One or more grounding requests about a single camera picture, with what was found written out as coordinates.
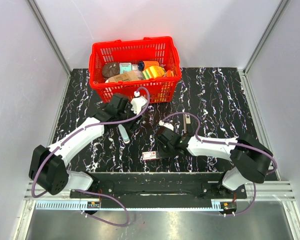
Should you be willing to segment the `red white staple box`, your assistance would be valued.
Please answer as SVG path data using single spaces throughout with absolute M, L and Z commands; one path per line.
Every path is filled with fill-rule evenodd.
M 142 159 L 144 161 L 156 160 L 159 158 L 159 154 L 157 151 L 146 151 L 142 152 Z

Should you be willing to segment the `white silver staple remover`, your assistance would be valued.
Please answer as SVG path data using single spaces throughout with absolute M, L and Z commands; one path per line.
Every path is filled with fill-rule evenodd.
M 122 124 L 119 124 L 118 125 L 118 130 L 119 130 L 119 133 L 122 137 L 123 142 L 125 144 L 128 144 L 130 142 L 130 137 L 129 137 L 128 132 L 125 129 L 125 127 Z

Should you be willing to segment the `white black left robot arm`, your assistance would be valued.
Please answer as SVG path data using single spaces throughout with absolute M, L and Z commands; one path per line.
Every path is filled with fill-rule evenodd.
M 110 102 L 102 104 L 64 138 L 48 147 L 37 146 L 33 150 L 29 178 L 51 195 L 63 190 L 81 190 L 86 197 L 93 198 L 99 190 L 96 179 L 87 172 L 67 170 L 67 166 L 83 148 L 112 128 L 123 128 L 121 137 L 127 140 L 128 131 L 140 122 L 140 112 L 147 103 L 139 93 L 133 99 L 114 94 Z

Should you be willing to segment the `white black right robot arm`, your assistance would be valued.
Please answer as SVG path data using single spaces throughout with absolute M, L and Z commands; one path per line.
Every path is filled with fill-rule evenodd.
M 216 187 L 218 194 L 229 198 L 247 182 L 264 183 L 273 154 L 250 135 L 233 138 L 208 138 L 193 133 L 179 135 L 163 126 L 157 134 L 162 158 L 174 156 L 207 156 L 233 163 Z

